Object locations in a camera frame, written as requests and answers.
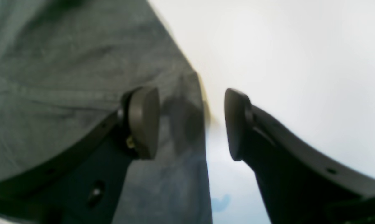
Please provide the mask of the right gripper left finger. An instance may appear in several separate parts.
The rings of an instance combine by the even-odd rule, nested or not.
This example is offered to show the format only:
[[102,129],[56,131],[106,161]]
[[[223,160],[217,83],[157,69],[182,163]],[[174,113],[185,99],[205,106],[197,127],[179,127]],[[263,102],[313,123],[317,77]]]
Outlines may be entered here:
[[0,181],[0,218],[24,224],[111,224],[129,165],[159,141],[156,87],[125,93],[119,108],[73,146]]

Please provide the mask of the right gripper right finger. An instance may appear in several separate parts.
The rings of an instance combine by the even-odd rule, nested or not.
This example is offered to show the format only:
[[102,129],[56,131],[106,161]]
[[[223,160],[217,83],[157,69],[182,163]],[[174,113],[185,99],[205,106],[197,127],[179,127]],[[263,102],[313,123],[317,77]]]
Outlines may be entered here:
[[228,88],[229,152],[253,170],[273,224],[375,224],[375,179],[317,151]]

